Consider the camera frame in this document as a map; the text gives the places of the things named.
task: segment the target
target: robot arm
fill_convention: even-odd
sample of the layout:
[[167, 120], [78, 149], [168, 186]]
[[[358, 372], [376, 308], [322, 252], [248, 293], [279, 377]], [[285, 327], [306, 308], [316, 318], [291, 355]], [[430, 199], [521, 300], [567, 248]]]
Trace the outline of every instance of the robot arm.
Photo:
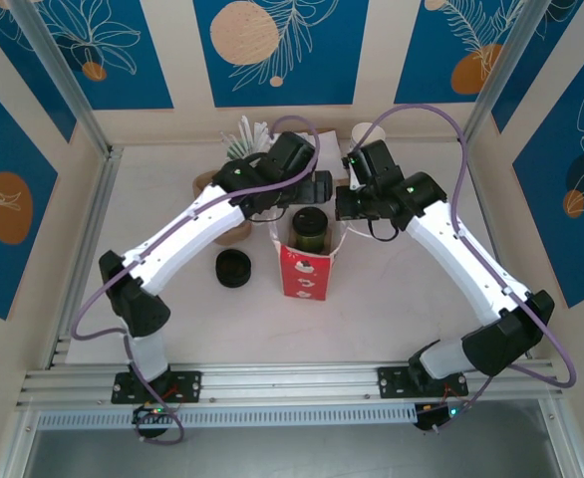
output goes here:
[[[108, 291], [113, 311], [128, 331], [130, 351], [143, 378], [148, 382], [169, 374], [161, 328], [170, 317], [170, 309], [159, 294], [172, 276], [201, 249], [253, 214], [271, 207], [326, 202], [332, 195], [332, 176], [328, 171], [314, 171], [297, 184], [275, 191], [265, 191], [221, 200], [228, 192], [280, 182], [303, 171], [314, 154], [314, 147], [292, 132], [282, 133], [268, 153], [228, 161], [214, 175], [194, 202], [153, 237], [120, 257], [109, 251], [100, 258], [104, 282], [110, 281], [132, 262], [139, 263]], [[202, 205], [219, 201], [205, 212]], [[185, 216], [191, 219], [182, 223]], [[142, 255], [159, 237], [172, 233], [147, 255]]]
[[[458, 339], [431, 344], [410, 359], [410, 377], [423, 391], [450, 374], [477, 369], [499, 374], [540, 342], [542, 333], [509, 296], [526, 297], [526, 304], [544, 324], [553, 301], [540, 291], [531, 294], [511, 277], [460, 223], [456, 234], [450, 222], [446, 195], [423, 172], [405, 178], [387, 146], [375, 141], [344, 158], [344, 166], [357, 176], [350, 186], [336, 189], [337, 219], [373, 221], [389, 219], [399, 231], [423, 245], [465, 294], [481, 327]], [[502, 288], [458, 238], [463, 235], [506, 284]]]

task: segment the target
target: cable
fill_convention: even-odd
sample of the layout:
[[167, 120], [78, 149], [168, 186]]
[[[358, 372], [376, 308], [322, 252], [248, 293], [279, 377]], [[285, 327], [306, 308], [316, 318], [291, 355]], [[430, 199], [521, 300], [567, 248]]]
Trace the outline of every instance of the cable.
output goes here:
[[[489, 386], [489, 384], [491, 383], [492, 380], [493, 380], [493, 377], [492, 376], [488, 377], [487, 380], [482, 384], [482, 386], [475, 393], [475, 395], [470, 400], [466, 401], [462, 405], [462, 407], [460, 408], [460, 410], [458, 411], [458, 413], [456, 415], [454, 415], [453, 418], [450, 418], [449, 421], [443, 423], [441, 426], [434, 426], [432, 428], [432, 431], [434, 431], [435, 433], [439, 433], [441, 430], [447, 428], [452, 423], [455, 423], [463, 413], [467, 412], [470, 408], [473, 407], [473, 405], [482, 396], [482, 394], [484, 393], [484, 391], [487, 390], [487, 387]], [[448, 407], [447, 404], [441, 404], [441, 405], [435, 406], [433, 408], [430, 408], [428, 410], [425, 410], [425, 409], [419, 410], [419, 411], [416, 412], [416, 414], [417, 415], [421, 415], [423, 413], [428, 413], [430, 411], [440, 410], [441, 408], [446, 408], [446, 407]]]
[[401, 232], [398, 227], [395, 227], [394, 235], [392, 237], [377, 237], [377, 235], [374, 233], [374, 224], [372, 224], [372, 219], [368, 219], [368, 230], [370, 231], [370, 235], [379, 242], [392, 242], [399, 236], [399, 232]]
[[[202, 212], [206, 211], [210, 207], [215, 206], [216, 204], [219, 204], [220, 202], [223, 202], [223, 201], [226, 201], [228, 199], [235, 198], [235, 197], [241, 197], [241, 196], [246, 196], [248, 194], [255, 194], [255, 193], [260, 193], [260, 192], [274, 191], [276, 189], [283, 189], [284, 187], [288, 187], [296, 182], [299, 182], [300, 180], [305, 178], [305, 176], [310, 174], [314, 170], [314, 168], [316, 167], [316, 164], [319, 160], [319, 153], [321, 151], [319, 133], [316, 131], [315, 126], [309, 120], [307, 120], [303, 117], [297, 116], [297, 115], [289, 115], [289, 116], [281, 117], [277, 121], [274, 122], [274, 124], [272, 125], [272, 129], [270, 129], [270, 137], [271, 138], [273, 137], [274, 131], [276, 130], [277, 126], [279, 126], [283, 121], [286, 121], [286, 120], [298, 120], [300, 122], [303, 122], [306, 126], [308, 126], [308, 129], [310, 130], [310, 132], [312, 133], [312, 136], [314, 137], [314, 154], [310, 158], [310, 161], [305, 166], [305, 169], [303, 169], [303, 171], [299, 172], [298, 174], [291, 177], [290, 179], [286, 179], [286, 180], [281, 181], [281, 182], [269, 184], [267, 186], [250, 187], [247, 189], [240, 189], [238, 191], [229, 192], [229, 193], [224, 194], [220, 197], [217, 197], [216, 199], [211, 200], [210, 202], [207, 202], [206, 204], [203, 204], [201, 207], [199, 207], [193, 211], [193, 215], [186, 215], [181, 220], [176, 222], [172, 227], [170, 227], [167, 231], [165, 231], [163, 234], [161, 234], [161, 236], [159, 236], [158, 239], [156, 239], [152, 244], [150, 244], [140, 254], [140, 261], [142, 261], [149, 254], [151, 254], [154, 249], [159, 247], [168, 237], [170, 237], [178, 229], [180, 229], [181, 226], [183, 226], [188, 221], [190, 221], [194, 217], [198, 216]], [[103, 337], [103, 336], [106, 336], [109, 334], [122, 334], [124, 336], [124, 349], [126, 350], [126, 355], [130, 361], [129, 365], [130, 365], [131, 369], [133, 370], [133, 372], [135, 373], [135, 375], [139, 379], [140, 383], [150, 393], [150, 395], [156, 400], [157, 403], [159, 403], [163, 407], [163, 409], [166, 410], [166, 415], [169, 416], [172, 420], [174, 420], [174, 422], [176, 423], [176, 425], [179, 429], [179, 436], [178, 436], [178, 438], [176, 438], [174, 440], [156, 440], [156, 439], [144, 438], [143, 436], [141, 436], [140, 430], [139, 430], [139, 426], [141, 424], [143, 424], [145, 421], [144, 417], [138, 421], [136, 428], [135, 428], [135, 432], [138, 435], [138, 437], [140, 438], [140, 440], [143, 440], [147, 443], [152, 443], [155, 445], [174, 445], [176, 443], [181, 442], [185, 436], [185, 431], [183, 429], [183, 425], [181, 424], [181, 421], [176, 416], [174, 411], [172, 411], [172, 409], [167, 406], [165, 401], [163, 401], [163, 399], [161, 399], [161, 397], [156, 393], [156, 391], [154, 391], [154, 389], [150, 386], [150, 384], [144, 379], [144, 376], [142, 375], [140, 369], [137, 367], [137, 364], [135, 363], [135, 359], [133, 357], [133, 352], [131, 351], [128, 331], [126, 329], [124, 329], [123, 327], [113, 327], [113, 328], [105, 329], [103, 331], [95, 332], [92, 334], [80, 335], [78, 333], [78, 327], [80, 325], [80, 321], [82, 320], [82, 317], [86, 314], [88, 309], [110, 287], [112, 287], [114, 284], [116, 284], [123, 276], [128, 274], [139, 263], [140, 262], [132, 261], [126, 268], [124, 268], [121, 272], [116, 274], [112, 279], [107, 281], [106, 284], [104, 284], [102, 287], [100, 287], [89, 298], [89, 300], [86, 301], [86, 303], [84, 305], [82, 305], [82, 307], [80, 308], [80, 311], [78, 312], [78, 315], [75, 317], [75, 319], [73, 320], [73, 323], [71, 324], [71, 337], [73, 339], [75, 339], [76, 341], [85, 342], [85, 341], [90, 341], [92, 339], [96, 339], [98, 337]]]
[[[392, 115], [392, 114], [399, 112], [401, 110], [413, 110], [413, 109], [427, 110], [429, 112], [436, 113], [437, 115], [442, 117], [444, 120], [446, 120], [451, 125], [451, 127], [453, 127], [453, 129], [455, 130], [455, 133], [458, 136], [458, 141], [460, 142], [460, 151], [462, 154], [462, 158], [461, 158], [461, 163], [460, 163], [460, 172], [458, 173], [458, 180], [455, 184], [455, 188], [453, 190], [453, 196], [451, 198], [451, 208], [450, 208], [451, 225], [453, 227], [453, 231], [456, 233], [456, 235], [458, 236], [458, 238], [460, 239], [462, 244], [469, 250], [469, 252], [473, 255], [473, 257], [476, 258], [476, 260], [482, 265], [482, 267], [484, 267], [484, 269], [493, 277], [493, 279], [498, 283], [498, 285], [502, 288], [502, 290], [504, 291], [504, 290], [508, 289], [506, 282], [491, 267], [491, 265], [486, 261], [486, 259], [484, 259], [482, 257], [482, 255], [477, 251], [477, 249], [475, 247], [473, 247], [473, 245], [466, 239], [466, 237], [464, 237], [464, 235], [460, 233], [460, 225], [458, 223], [458, 215], [457, 215], [458, 200], [460, 198], [460, 190], [462, 189], [462, 182], [464, 181], [464, 176], [465, 176], [465, 174], [468, 170], [468, 166], [469, 166], [469, 163], [468, 163], [469, 162], [469, 154], [468, 154], [467, 140], [466, 140], [466, 137], [464, 136], [464, 133], [462, 132], [462, 128], [450, 115], [445, 113], [443, 110], [440, 110], [440, 109], [433, 107], [431, 105], [421, 105], [421, 104], [398, 105], [396, 107], [390, 108], [389, 110], [384, 112], [382, 115], [380, 115], [378, 118], [376, 118], [376, 120], [374, 120], [374, 122], [372, 122], [372, 125], [365, 132], [365, 134], [363, 134], [363, 137], [361, 137], [361, 139], [356, 144], [356, 146], [354, 146], [354, 150], [360, 148], [361, 145], [368, 138], [368, 136], [372, 133], [372, 130], [376, 126], [378, 126], [379, 123], [382, 120], [384, 120], [385, 118], [387, 118], [389, 115]], [[521, 371], [522, 373], [526, 373], [529, 376], [532, 376], [534, 378], [537, 378], [539, 380], [544, 381], [545, 383], [548, 383], [548, 384], [553, 385], [553, 386], [557, 386], [559, 388], [569, 388], [569, 387], [573, 386], [576, 382], [576, 379], [577, 379], [577, 372], [576, 372], [573, 360], [569, 356], [569, 353], [564, 349], [562, 344], [560, 344], [558, 339], [547, 328], [547, 326], [544, 325], [544, 323], [540, 320], [540, 318], [529, 308], [529, 306], [527, 306], [524, 303], [524, 301], [517, 294], [511, 292], [509, 294], [509, 297], [511, 297], [513, 302], [515, 302], [524, 311], [524, 313], [527, 314], [531, 318], [531, 320], [536, 325], [536, 327], [538, 329], [540, 329], [540, 331], [542, 331], [542, 334], [544, 334], [547, 337], [547, 339], [549, 339], [549, 341], [553, 344], [555, 349], [558, 351], [558, 353], [560, 354], [560, 356], [564, 360], [564, 363], [567, 366], [567, 369], [569, 370], [569, 379], [567, 381], [558, 381], [557, 379], [555, 379], [551, 376], [542, 375], [540, 373], [537, 373], [536, 371], [530, 370], [522, 365], [518, 365], [515, 363], [510, 365], [509, 368], [517, 370], [517, 371]]]
[[361, 232], [359, 231], [356, 227], [354, 227], [354, 224], [352, 224], [352, 221], [348, 221], [348, 231], [352, 231], [355, 234], [358, 234], [361, 237], [365, 237], [367, 239], [374, 239], [373, 236], [371, 236], [370, 234], [366, 234], [365, 232]]
[[266, 222], [276, 222], [279, 219], [281, 219], [283, 216], [285, 216], [285, 213], [288, 211], [287, 207], [283, 208], [283, 210], [281, 211], [281, 214], [279, 214], [277, 217], [275, 217], [274, 219], [248, 219], [248, 221], [254, 223], [254, 224], [265, 224]]

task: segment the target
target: white table surface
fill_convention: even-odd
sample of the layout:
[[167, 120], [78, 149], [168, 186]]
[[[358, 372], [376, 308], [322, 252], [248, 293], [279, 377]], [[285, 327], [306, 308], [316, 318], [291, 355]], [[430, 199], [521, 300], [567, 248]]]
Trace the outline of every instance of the white table surface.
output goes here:
[[[423, 170], [451, 196], [459, 168], [456, 141], [389, 140], [388, 145], [406, 176]], [[109, 249], [124, 253], [152, 236], [192, 202], [192, 180], [218, 168], [223, 156], [221, 144], [213, 143], [126, 148], [85, 299], [101, 285], [99, 257]], [[330, 169], [342, 174], [336, 159]], [[459, 211], [476, 239], [490, 251], [470, 180]], [[366, 229], [364, 223], [358, 228]], [[478, 327], [460, 289], [405, 233], [387, 244], [348, 233], [326, 302], [283, 296], [267, 226], [253, 227], [247, 240], [232, 247], [252, 261], [252, 277], [245, 286], [226, 289], [217, 282], [214, 259], [223, 248], [211, 244], [160, 295], [172, 311], [163, 328], [169, 361], [401, 360], [435, 339], [457, 337]], [[85, 316], [80, 331], [119, 324], [108, 300], [101, 298]], [[118, 336], [72, 341], [67, 356], [67, 363], [125, 361]]]

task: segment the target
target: white paper cup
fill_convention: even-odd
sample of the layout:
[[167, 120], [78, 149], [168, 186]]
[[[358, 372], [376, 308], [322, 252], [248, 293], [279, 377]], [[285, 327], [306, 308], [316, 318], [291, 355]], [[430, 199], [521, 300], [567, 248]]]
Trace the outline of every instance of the white paper cup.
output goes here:
[[[370, 122], [359, 122], [352, 128], [352, 137], [350, 139], [350, 150], [354, 149], [354, 146], [361, 140], [363, 134], [367, 132], [372, 124]], [[385, 140], [385, 130], [380, 126], [375, 126], [370, 135], [367, 137], [365, 142], [361, 144], [364, 146], [371, 142], [377, 141], [379, 139]]]

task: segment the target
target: enclosure frame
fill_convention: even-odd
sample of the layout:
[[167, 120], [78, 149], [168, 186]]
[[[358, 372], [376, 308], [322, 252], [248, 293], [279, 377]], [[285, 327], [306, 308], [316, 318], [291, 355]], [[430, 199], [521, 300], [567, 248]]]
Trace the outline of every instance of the enclosure frame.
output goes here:
[[[87, 277], [91, 268], [97, 241], [106, 211], [123, 148], [113, 147], [102, 132], [90, 106], [61, 53], [55, 47], [48, 30], [28, 1], [7, 0], [12, 13], [33, 45], [49, 75], [77, 116], [94, 146], [105, 156], [98, 187], [95, 191], [90, 218], [85, 227], [82, 245], [77, 256], [74, 272], [66, 292], [63, 311], [59, 317], [57, 333], [47, 347], [49, 353], [40, 370], [28, 371], [22, 392], [12, 413], [10, 426], [0, 445], [0, 476], [22, 477], [34, 443], [38, 426], [47, 414], [56, 410], [81, 411], [86, 416], [104, 412], [119, 412], [129, 407], [110, 404], [112, 382], [115, 373], [125, 370], [112, 365], [65, 365], [71, 319], [80, 307]], [[465, 132], [471, 140], [488, 117], [517, 60], [533, 35], [535, 25], [550, 0], [528, 2], [520, 19], [513, 27], [491, 75], [480, 93]], [[479, 185], [476, 197], [480, 205], [487, 231], [491, 220], [488, 210], [480, 199]], [[491, 245], [497, 257], [497, 244]], [[525, 360], [536, 371], [554, 375], [553, 365], [547, 359]], [[438, 400], [435, 397], [418, 400], [381, 400], [377, 384], [376, 368], [379, 366], [404, 365], [404, 363], [315, 363], [315, 364], [174, 364], [175, 369], [196, 369], [203, 372], [201, 402], [190, 405], [193, 409], [215, 408], [233, 410], [241, 407], [301, 405], [306, 407], [331, 407], [356, 405], [373, 407], [379, 403], [417, 403]], [[253, 377], [264, 376], [264, 382], [254, 391]], [[485, 377], [478, 372], [467, 375], [470, 392], [477, 391]], [[294, 389], [293, 394], [285, 390]], [[493, 381], [483, 399], [538, 400], [549, 432], [553, 451], [563, 476], [584, 477], [584, 442], [577, 424], [560, 389], [549, 388], [518, 372], [507, 370]]]

